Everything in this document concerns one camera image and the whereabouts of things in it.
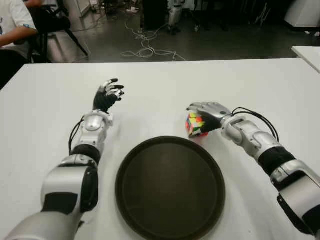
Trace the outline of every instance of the gray floor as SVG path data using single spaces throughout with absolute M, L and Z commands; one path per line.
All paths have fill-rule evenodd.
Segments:
M 110 62 L 164 62 L 172 61 L 173 55 L 150 58 L 123 57 L 124 51 L 138 52 L 141 40 L 125 28 L 139 28 L 139 17 L 129 17 L 120 11 L 115 17 L 107 19 L 101 14 L 88 12 L 78 18 L 70 11 L 71 29 L 89 56 L 77 48 L 64 32 L 57 32 L 49 39 L 49 58 L 54 63 L 110 63 Z M 237 60 L 295 58 L 292 46 L 320 46 L 320 37 L 307 35 L 304 32 L 293 32 L 284 25 L 229 25 L 229 31 L 222 31 L 213 24 L 210 31 L 200 28 L 194 30 L 191 19 L 183 18 L 181 32 L 169 35 L 165 29 L 158 32 L 158 37 L 150 42 L 156 50 L 175 51 L 188 61 L 203 60 Z

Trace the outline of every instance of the black cable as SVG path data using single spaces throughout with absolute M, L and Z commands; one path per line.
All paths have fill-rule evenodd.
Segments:
M 74 128 L 72 129 L 71 133 L 70 133 L 70 137 L 69 137 L 69 142 L 68 142 L 68 146 L 69 146 L 69 155 L 71 155 L 71 145 L 72 145 L 72 141 L 74 140 L 80 126 L 81 126 L 81 123 L 84 121 L 84 117 L 83 116 L 81 118 L 81 120 L 74 126 Z
M 235 112 L 238 109 L 242 109 L 242 110 L 246 110 L 246 111 Z M 262 116 L 261 114 L 255 112 L 255 111 L 252 111 L 252 110 L 244 108 L 244 107 L 237 107 L 236 109 L 234 109 L 232 111 L 232 116 L 237 115 L 237 114 L 250 114 L 250 115 L 255 116 L 256 118 L 260 119 L 261 121 L 263 121 L 269 127 L 269 129 L 272 132 L 272 135 L 274 136 L 274 138 L 278 142 L 280 141 L 279 134 L 278 134 L 276 128 L 273 126 L 273 124 L 266 117 Z
M 234 112 L 235 112 L 236 110 L 238 110 L 238 109 L 246 110 L 246 111 L 248 111 L 248 112 L 250 112 L 250 113 L 253 113 L 253 115 L 255 115 L 257 118 L 259 118 L 259 119 L 263 118 L 265 121 L 267 121 L 267 122 L 268 122 L 267 125 L 270 125 L 270 126 L 273 128 L 273 130 L 274 130 L 274 132 L 275 132 L 275 134 L 276 134 L 276 138 L 277 138 L 277 140 L 278 140 L 278 142 L 279 142 L 279 135 L 278 135 L 278 132 L 277 132 L 276 128 L 273 126 L 273 124 L 272 124 L 266 117 L 262 116 L 261 114 L 255 112 L 255 111 L 252 111 L 252 110 L 247 109 L 247 108 L 244 108 L 244 107 L 237 107 L 235 110 L 232 111 L 232 115 L 234 115 Z

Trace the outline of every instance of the black chair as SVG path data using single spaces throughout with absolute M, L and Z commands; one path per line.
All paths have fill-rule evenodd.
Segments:
M 269 16 L 282 22 L 292 2 L 293 0 L 243 0 L 240 12 L 247 14 L 250 23 L 262 27 Z
M 29 37 L 27 42 L 29 43 L 29 49 L 27 54 L 27 62 L 32 64 L 51 64 L 51 61 L 47 58 L 47 54 L 43 53 L 43 48 L 39 45 L 39 34 Z
M 81 51 L 88 56 L 87 51 L 80 45 L 78 39 L 70 30 L 69 11 L 65 7 L 63 0 L 57 0 L 57 3 L 58 7 L 56 5 L 43 5 L 29 8 L 34 24 L 40 34 L 40 46 L 43 49 L 43 54 L 47 55 L 48 52 L 48 34 L 65 31 Z

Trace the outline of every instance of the white table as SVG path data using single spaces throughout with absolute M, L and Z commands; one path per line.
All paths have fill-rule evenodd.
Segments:
M 126 95 L 111 112 L 99 165 L 99 204 L 77 240 L 140 240 L 124 222 L 115 179 L 126 154 L 157 136 L 187 138 L 186 107 L 218 101 L 265 115 L 280 141 L 320 174 L 319 75 L 302 59 L 25 65 L 0 92 L 0 239 L 41 210 L 48 172 L 68 154 L 71 129 L 88 112 L 101 82 L 119 78 Z M 261 128 L 267 128 L 255 119 Z M 204 240 L 311 240 L 287 219 L 268 176 L 220 131 L 195 140 L 218 162 L 226 184 L 219 224 Z
M 320 73 L 320 47 L 318 46 L 293 46 L 292 50 L 311 67 Z

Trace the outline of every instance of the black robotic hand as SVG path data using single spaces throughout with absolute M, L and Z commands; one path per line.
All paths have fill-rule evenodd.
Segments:
M 116 101 L 121 101 L 121 96 L 125 93 L 122 91 L 124 86 L 113 85 L 118 82 L 118 79 L 114 78 L 106 81 L 100 86 L 93 101 L 93 110 L 101 110 L 105 113 L 111 108 Z
M 217 102 L 194 102 L 188 108 L 188 111 L 196 112 L 202 116 L 205 124 L 201 127 L 202 133 L 207 133 L 221 128 L 222 119 L 231 116 L 229 109 Z

